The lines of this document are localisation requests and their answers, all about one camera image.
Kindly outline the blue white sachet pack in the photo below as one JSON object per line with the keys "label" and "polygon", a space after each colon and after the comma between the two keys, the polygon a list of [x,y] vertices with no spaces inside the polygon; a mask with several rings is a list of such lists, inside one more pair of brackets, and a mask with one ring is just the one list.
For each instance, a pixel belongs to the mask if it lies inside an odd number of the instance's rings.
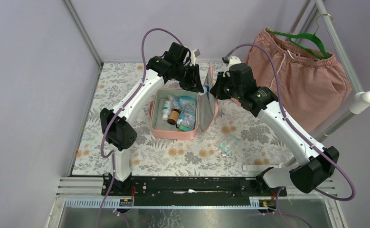
{"label": "blue white sachet pack", "polygon": [[174,95],[168,95],[168,99],[172,103],[172,107],[177,110],[182,109],[182,103],[180,102],[180,99],[177,96]]}

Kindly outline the white bottle green label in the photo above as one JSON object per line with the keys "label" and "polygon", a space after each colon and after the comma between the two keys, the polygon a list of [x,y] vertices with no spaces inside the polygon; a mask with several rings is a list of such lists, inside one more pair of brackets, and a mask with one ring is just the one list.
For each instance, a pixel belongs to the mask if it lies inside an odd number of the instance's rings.
{"label": "white bottle green label", "polygon": [[167,104],[162,109],[162,120],[167,121],[170,113],[171,113],[171,107]]}

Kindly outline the pink medicine kit case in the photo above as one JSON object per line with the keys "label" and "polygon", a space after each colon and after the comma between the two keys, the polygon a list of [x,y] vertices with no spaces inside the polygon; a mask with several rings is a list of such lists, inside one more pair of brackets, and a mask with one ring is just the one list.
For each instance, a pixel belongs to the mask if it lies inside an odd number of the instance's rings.
{"label": "pink medicine kit case", "polygon": [[209,93],[214,85],[213,66],[206,70],[204,94],[162,88],[150,104],[151,132],[156,138],[192,140],[204,133],[218,114],[218,100]]}

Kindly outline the brown bottle orange cap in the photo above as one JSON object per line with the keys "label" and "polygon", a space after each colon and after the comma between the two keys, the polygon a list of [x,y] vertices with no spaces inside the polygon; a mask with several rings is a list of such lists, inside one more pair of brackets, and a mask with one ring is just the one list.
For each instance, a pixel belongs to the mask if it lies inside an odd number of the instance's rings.
{"label": "brown bottle orange cap", "polygon": [[168,119],[167,119],[167,123],[170,124],[170,125],[176,125],[177,123],[177,120],[180,116],[180,113],[181,111],[178,110],[178,109],[172,109]]}

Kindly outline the blue white pouch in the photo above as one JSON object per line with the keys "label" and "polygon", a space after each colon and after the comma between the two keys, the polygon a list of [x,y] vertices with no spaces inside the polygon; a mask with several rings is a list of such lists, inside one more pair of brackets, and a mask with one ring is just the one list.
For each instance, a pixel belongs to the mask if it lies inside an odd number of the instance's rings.
{"label": "blue white pouch", "polygon": [[196,99],[189,96],[180,96],[180,102],[182,103],[182,111],[196,115]]}

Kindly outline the clear bag teal strip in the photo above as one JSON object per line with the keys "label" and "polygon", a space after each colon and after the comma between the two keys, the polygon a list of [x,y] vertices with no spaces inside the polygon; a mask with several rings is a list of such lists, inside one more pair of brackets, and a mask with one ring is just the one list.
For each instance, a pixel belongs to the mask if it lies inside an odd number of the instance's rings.
{"label": "clear bag teal strip", "polygon": [[179,128],[180,125],[185,125],[190,131],[193,131],[195,129],[195,121],[196,117],[194,114],[183,111],[177,120],[176,127]]}

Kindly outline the small green box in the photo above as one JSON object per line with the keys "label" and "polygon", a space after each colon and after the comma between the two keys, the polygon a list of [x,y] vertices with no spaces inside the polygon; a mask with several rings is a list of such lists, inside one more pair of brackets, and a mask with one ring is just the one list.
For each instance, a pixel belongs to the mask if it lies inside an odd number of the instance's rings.
{"label": "small green box", "polygon": [[178,131],[179,132],[188,132],[188,131],[190,131],[190,129],[185,125],[180,125],[179,128],[178,128]]}

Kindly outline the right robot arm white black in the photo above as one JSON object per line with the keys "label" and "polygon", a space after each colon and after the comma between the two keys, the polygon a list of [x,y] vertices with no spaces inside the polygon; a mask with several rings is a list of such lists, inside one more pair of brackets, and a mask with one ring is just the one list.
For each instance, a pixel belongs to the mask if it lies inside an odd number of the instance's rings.
{"label": "right robot arm white black", "polygon": [[234,98],[254,117],[265,123],[287,146],[297,162],[295,167],[268,168],[258,175],[256,190],[267,196],[277,187],[295,186],[310,193],[331,177],[340,156],[331,146],[326,148],[313,139],[285,109],[278,97],[267,87],[259,87],[252,69],[245,63],[232,65],[218,72],[209,91],[219,100]]}

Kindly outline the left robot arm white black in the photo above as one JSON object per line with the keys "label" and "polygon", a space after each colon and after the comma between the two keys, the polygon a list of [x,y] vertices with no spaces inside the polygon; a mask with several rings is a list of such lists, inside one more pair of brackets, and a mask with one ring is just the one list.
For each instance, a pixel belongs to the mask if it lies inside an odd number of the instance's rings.
{"label": "left robot arm white black", "polygon": [[101,155],[104,158],[112,157],[112,188],[117,194],[125,195],[131,188],[131,183],[127,180],[131,174],[128,149],[137,138],[133,123],[146,101],[170,80],[178,81],[180,87],[186,91],[199,95],[206,93],[207,89],[201,83],[199,65],[196,63],[199,55],[198,49],[190,50],[173,42],[162,56],[154,56],[147,62],[143,77],[122,101],[112,109],[101,110],[101,149],[105,143],[113,146],[112,151],[108,154],[101,152]]}

